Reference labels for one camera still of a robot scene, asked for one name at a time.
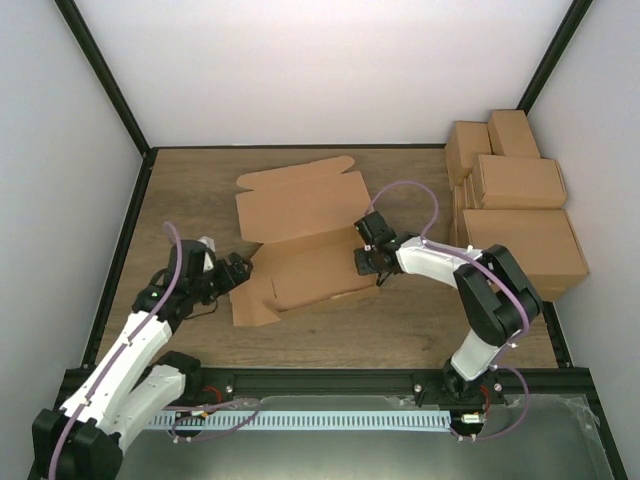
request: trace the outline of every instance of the cardboard box flap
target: cardboard box flap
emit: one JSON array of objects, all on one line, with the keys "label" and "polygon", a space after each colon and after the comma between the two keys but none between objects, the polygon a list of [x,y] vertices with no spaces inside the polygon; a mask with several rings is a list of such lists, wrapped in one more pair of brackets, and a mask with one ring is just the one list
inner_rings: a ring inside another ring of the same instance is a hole
[{"label": "cardboard box flap", "polygon": [[236,196],[240,232],[251,242],[275,243],[307,237],[344,227],[362,217],[370,202],[369,192],[358,171],[340,173],[347,162],[327,167],[310,164],[309,178],[296,173],[300,181],[280,183]]},{"label": "cardboard box flap", "polygon": [[342,155],[340,157],[326,158],[303,165],[246,173],[238,177],[236,184],[239,187],[249,190],[279,187],[288,183],[295,183],[312,178],[339,175],[353,167],[354,164],[355,160],[353,157]]}]

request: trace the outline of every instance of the black corner post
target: black corner post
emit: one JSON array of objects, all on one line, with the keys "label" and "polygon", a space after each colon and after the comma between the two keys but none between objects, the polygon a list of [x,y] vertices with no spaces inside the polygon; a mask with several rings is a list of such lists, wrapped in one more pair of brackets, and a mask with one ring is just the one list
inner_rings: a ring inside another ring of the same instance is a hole
[{"label": "black corner post", "polygon": [[87,24],[84,22],[76,3],[73,0],[55,0],[55,2],[60,13],[62,13],[62,16],[69,25],[73,36],[76,37],[80,48],[91,64],[91,68],[93,68],[98,80],[100,80],[109,100],[113,103],[113,107],[116,109],[116,112],[118,112],[133,143],[135,143],[138,148],[140,155],[143,157],[148,155],[151,148],[144,138],[142,130],[140,130],[138,122],[134,118],[124,95],[122,95],[111,70],[109,70],[107,62],[102,56],[102,53],[100,53],[100,49],[93,39],[89,27],[87,27]]},{"label": "black corner post", "polygon": [[93,364],[98,356],[98,349],[100,348],[100,342],[102,341],[102,334],[104,333],[104,328],[107,325],[113,299],[116,296],[116,290],[118,288],[118,283],[120,282],[122,269],[124,268],[124,261],[127,258],[129,245],[131,245],[131,239],[133,238],[133,231],[135,230],[138,216],[140,215],[140,209],[142,208],[142,202],[147,191],[147,185],[151,178],[151,171],[153,170],[153,164],[156,161],[157,154],[158,149],[152,148],[149,151],[149,154],[142,160],[142,165],[138,172],[138,178],[136,179],[131,201],[129,202],[129,208],[127,209],[127,213],[124,217],[120,237],[116,244],[116,251],[113,255],[109,273],[107,274],[107,281],[105,283],[104,290],[102,291],[102,296],[100,297],[96,318],[93,321],[93,326],[91,327],[87,348],[84,352],[84,356],[82,357],[82,363],[85,365]]},{"label": "black corner post", "polygon": [[520,99],[518,110],[524,110],[526,114],[529,113],[592,2],[593,0],[573,0]]}]

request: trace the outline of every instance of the wooden table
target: wooden table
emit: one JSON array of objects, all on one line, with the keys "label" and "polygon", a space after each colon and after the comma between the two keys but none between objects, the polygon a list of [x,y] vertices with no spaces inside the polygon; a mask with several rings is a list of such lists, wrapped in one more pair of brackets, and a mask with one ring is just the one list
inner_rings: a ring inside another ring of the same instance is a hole
[{"label": "wooden table", "polygon": [[[158,153],[131,247],[102,340],[99,358],[119,334],[136,294],[166,266],[170,245],[162,222],[172,221],[182,238],[213,237],[221,255],[251,255],[258,245],[240,238],[237,177],[268,168],[337,155],[356,160],[373,196],[401,179],[430,186],[440,217],[429,238],[446,242],[452,220],[444,154],[440,149],[166,149]],[[429,197],[398,187],[377,209],[397,231],[418,231],[429,219]],[[206,311],[206,307],[196,313]],[[469,330],[458,293],[424,277],[390,278],[380,295],[321,313],[258,327],[234,328],[228,297],[213,315],[182,323],[168,348],[208,366],[439,368]],[[504,359],[517,367],[555,367],[542,318],[520,347]]]}]

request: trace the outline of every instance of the black metal frame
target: black metal frame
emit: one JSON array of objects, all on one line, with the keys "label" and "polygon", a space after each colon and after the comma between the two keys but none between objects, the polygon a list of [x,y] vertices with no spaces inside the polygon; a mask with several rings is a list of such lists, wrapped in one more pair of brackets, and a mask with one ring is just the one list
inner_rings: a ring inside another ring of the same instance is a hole
[{"label": "black metal frame", "polygon": [[[143,158],[138,179],[125,221],[120,233],[111,268],[100,299],[91,335],[83,357],[85,368],[90,370],[100,346],[104,328],[115,297],[117,285],[127,256],[133,231],[142,207],[145,192],[151,177],[153,164],[159,148],[150,148],[136,122],[128,104],[120,91],[104,57],[100,53],[80,11],[73,0],[55,0],[62,15],[69,24],[79,45],[103,85],[132,140]],[[518,104],[519,109],[528,112],[550,77],[564,49],[575,33],[580,21],[586,14],[592,0],[574,0],[556,32],[542,61],[536,69],[527,89]],[[442,148],[441,144],[421,145],[281,145],[252,147],[163,147],[163,148]],[[599,434],[606,449],[607,457],[614,477],[627,479],[622,461],[618,454],[604,411],[600,405],[588,369],[573,366],[562,329],[553,304],[545,302],[544,319],[553,345],[557,369],[523,370],[529,388],[540,394],[584,394],[591,410],[600,419]],[[231,385],[235,395],[413,395],[416,378],[430,378],[441,375],[440,370],[334,370],[334,369],[205,369],[205,375],[212,381]],[[510,373],[499,372],[503,393],[519,393],[520,383]],[[70,392],[75,391],[86,375],[82,369],[70,370],[65,375],[57,405]]]}]

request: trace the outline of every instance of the gray floor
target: gray floor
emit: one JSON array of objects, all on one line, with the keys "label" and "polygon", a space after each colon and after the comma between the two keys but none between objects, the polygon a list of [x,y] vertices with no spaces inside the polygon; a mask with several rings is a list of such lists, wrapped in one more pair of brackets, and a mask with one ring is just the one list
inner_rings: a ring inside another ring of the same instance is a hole
[{"label": "gray floor", "polygon": [[[379,408],[372,399],[362,409]],[[377,399],[389,406],[383,399]],[[287,408],[292,405],[288,400]],[[517,418],[519,402],[492,407],[488,430]],[[355,406],[351,400],[345,409]],[[277,401],[275,409],[283,409]],[[535,396],[518,430],[485,443],[449,434],[401,432],[240,432],[174,445],[143,432],[119,480],[231,479],[610,479],[594,419],[580,398]]]}]

